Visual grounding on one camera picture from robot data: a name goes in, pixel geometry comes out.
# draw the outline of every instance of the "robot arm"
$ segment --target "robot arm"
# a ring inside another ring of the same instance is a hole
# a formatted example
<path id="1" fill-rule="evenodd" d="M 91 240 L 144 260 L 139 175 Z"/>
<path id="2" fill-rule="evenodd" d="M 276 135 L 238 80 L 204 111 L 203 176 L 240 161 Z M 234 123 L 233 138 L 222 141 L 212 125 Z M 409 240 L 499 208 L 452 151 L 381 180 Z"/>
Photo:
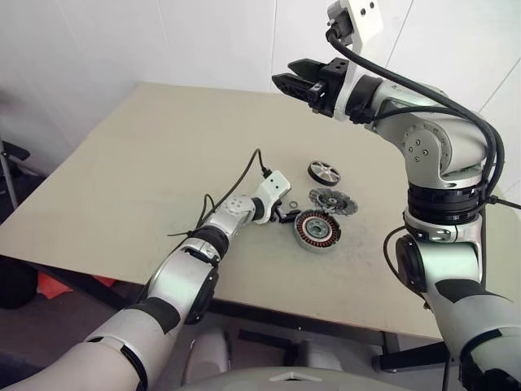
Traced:
<path id="1" fill-rule="evenodd" d="M 207 311 L 230 241 L 248 223 L 267 222 L 290 188 L 274 171 L 252 196 L 227 199 L 164 260 L 147 298 L 109 318 L 45 370 L 7 389 L 151 389 L 182 325 L 197 323 Z"/>
<path id="2" fill-rule="evenodd" d="M 381 29 L 378 4 L 370 4 L 340 0 L 329 7 L 331 29 L 326 37 L 337 50 L 352 43 L 353 52 L 363 53 L 364 43 Z M 519 310 L 481 284 L 479 207 L 486 199 L 487 176 L 482 163 L 491 147 L 485 133 L 422 94 L 362 75 L 347 59 L 328 64 L 301 59 L 288 67 L 295 75 L 273 76 L 284 94 L 305 101 L 316 113 L 366 124 L 403 155 L 409 180 L 404 211 L 409 234 L 396 243 L 397 274 L 435 315 L 449 351 L 461 362 L 463 385 L 472 390 L 519 387 Z M 421 109 L 426 106 L 431 111 Z M 485 166 L 491 165 L 487 160 Z"/>

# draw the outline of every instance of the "beige tabletop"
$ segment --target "beige tabletop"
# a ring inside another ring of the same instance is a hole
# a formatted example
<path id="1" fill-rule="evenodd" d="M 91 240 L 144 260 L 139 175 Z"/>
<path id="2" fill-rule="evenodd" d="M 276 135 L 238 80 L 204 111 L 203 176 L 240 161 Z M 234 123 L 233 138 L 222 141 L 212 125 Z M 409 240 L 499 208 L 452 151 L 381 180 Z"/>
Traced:
<path id="1" fill-rule="evenodd" d="M 140 85 L 0 226 L 0 253 L 145 283 L 181 240 L 167 234 L 193 228 L 204 193 L 223 195 L 256 147 L 291 182 L 285 206 L 312 207 L 308 193 L 319 185 L 307 167 L 324 160 L 359 211 L 338 217 L 342 238 L 322 255 L 302 249 L 291 224 L 245 227 L 221 263 L 216 297 L 439 337 L 432 314 L 383 259 L 383 239 L 402 225 L 406 205 L 401 154 L 280 94 Z M 255 165 L 237 192 L 261 180 Z M 521 224 L 507 208 L 488 209 L 488 287 L 520 303 Z"/>

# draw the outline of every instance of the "white wall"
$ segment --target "white wall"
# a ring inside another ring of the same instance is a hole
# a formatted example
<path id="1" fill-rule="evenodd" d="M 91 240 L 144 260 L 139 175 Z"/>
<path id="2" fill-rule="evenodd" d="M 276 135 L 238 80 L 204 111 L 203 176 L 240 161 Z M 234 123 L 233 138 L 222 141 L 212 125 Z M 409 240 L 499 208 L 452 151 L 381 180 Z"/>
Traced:
<path id="1" fill-rule="evenodd" d="M 0 126 L 49 173 L 138 81 L 275 91 L 293 59 L 329 61 L 333 0 L 2 0 Z M 521 202 L 519 0 L 380 0 L 368 56 L 439 86 L 502 133 Z"/>

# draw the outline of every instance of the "circular saw blade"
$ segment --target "circular saw blade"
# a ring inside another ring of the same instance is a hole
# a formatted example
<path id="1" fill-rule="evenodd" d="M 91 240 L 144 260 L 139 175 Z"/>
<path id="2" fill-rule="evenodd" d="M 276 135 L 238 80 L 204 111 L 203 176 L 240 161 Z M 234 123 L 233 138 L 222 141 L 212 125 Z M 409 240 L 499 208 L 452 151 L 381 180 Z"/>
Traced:
<path id="1" fill-rule="evenodd" d="M 317 208 L 329 214 L 349 216 L 358 211 L 357 203 L 342 191 L 321 188 L 312 189 L 309 192 L 309 200 Z"/>

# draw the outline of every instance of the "red object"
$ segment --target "red object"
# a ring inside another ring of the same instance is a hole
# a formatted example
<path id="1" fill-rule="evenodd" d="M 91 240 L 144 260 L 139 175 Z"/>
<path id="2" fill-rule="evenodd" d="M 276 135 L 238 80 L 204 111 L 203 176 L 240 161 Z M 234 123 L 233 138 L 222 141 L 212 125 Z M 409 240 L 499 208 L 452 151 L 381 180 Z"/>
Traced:
<path id="1" fill-rule="evenodd" d="M 106 287 L 111 287 L 116 282 L 114 279 L 108 279 L 107 277 L 99 277 L 97 275 L 93 275 L 93 277 Z M 60 281 L 49 277 L 45 273 L 38 271 L 38 291 L 46 298 L 54 299 L 62 293 L 72 292 L 72 289 L 60 283 Z"/>

